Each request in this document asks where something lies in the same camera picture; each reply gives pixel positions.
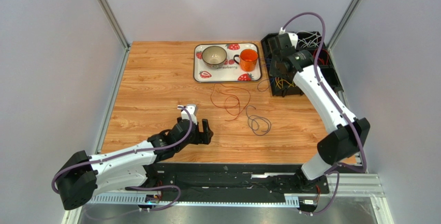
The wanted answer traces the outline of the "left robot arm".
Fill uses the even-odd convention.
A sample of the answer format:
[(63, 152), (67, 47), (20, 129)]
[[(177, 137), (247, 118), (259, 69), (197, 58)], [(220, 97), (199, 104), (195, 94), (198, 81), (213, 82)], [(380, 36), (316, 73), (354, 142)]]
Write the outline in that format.
[(148, 166), (172, 158), (189, 144), (208, 145), (213, 137), (207, 119), (202, 123), (179, 117), (171, 129), (112, 153), (74, 153), (52, 180), (65, 210), (74, 210), (94, 196), (120, 188), (140, 187), (150, 177)]

